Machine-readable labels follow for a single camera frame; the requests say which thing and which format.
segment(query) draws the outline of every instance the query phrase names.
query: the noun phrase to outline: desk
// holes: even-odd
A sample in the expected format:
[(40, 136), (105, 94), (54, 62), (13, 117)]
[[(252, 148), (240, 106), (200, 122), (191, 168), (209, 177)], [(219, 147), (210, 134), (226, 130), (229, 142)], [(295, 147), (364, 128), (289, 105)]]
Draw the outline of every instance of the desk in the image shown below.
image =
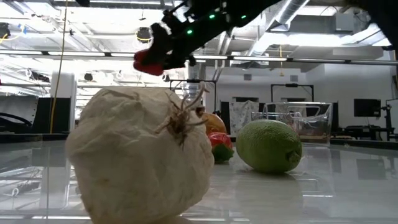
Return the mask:
[(349, 135), (354, 138), (370, 138), (373, 141), (377, 141), (376, 133), (386, 132), (387, 135), (390, 133), (388, 128), (372, 127), (372, 126), (358, 126), (348, 127), (344, 129), (345, 135)]

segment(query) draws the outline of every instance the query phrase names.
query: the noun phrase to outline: reflective table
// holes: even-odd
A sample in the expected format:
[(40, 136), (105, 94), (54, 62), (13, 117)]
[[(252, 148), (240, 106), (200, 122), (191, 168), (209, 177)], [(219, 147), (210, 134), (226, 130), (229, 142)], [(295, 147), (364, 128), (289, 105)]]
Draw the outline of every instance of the reflective table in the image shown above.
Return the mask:
[[(91, 223), (63, 145), (0, 144), (0, 223)], [(203, 200), (161, 224), (398, 223), (397, 164), (398, 151), (305, 146), (282, 176), (215, 165)]]

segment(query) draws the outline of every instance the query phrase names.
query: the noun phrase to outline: computer monitor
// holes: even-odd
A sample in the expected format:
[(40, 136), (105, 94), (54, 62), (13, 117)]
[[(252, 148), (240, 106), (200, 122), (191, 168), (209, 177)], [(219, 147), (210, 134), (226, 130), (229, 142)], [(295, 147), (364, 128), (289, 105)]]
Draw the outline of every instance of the computer monitor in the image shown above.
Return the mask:
[(381, 115), (381, 100), (354, 99), (355, 117), (377, 117)]

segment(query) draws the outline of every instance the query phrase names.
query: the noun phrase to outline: red tomato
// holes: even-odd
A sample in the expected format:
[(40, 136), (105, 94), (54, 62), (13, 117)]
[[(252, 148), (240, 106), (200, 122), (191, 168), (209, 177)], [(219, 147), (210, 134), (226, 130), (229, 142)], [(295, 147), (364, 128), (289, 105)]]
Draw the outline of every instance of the red tomato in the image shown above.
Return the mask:
[(225, 134), (225, 133), (210, 133), (207, 136), (210, 139), (212, 147), (217, 146), (219, 144), (225, 144), (230, 149), (232, 149), (232, 141), (228, 137), (227, 134)]

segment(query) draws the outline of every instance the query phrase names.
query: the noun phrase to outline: yellow cable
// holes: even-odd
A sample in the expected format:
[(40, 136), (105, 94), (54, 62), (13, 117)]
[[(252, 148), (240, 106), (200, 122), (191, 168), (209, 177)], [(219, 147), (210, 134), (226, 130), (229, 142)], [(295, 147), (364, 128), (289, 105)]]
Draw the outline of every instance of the yellow cable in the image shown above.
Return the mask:
[(59, 87), (59, 84), (60, 84), (63, 52), (65, 50), (65, 31), (67, 29), (67, 9), (68, 9), (68, 0), (65, 1), (65, 16), (64, 16), (64, 19), (63, 19), (65, 23), (63, 24), (63, 33), (62, 33), (62, 52), (61, 52), (61, 59), (60, 59), (60, 68), (58, 70), (57, 84), (55, 85), (54, 102), (53, 102), (52, 108), (51, 108), (50, 134), (53, 133), (55, 104), (57, 103), (57, 94), (58, 94), (58, 87)]
[(4, 36), (0, 39), (0, 44), (6, 39), (7, 36), (8, 34), (4, 34)]

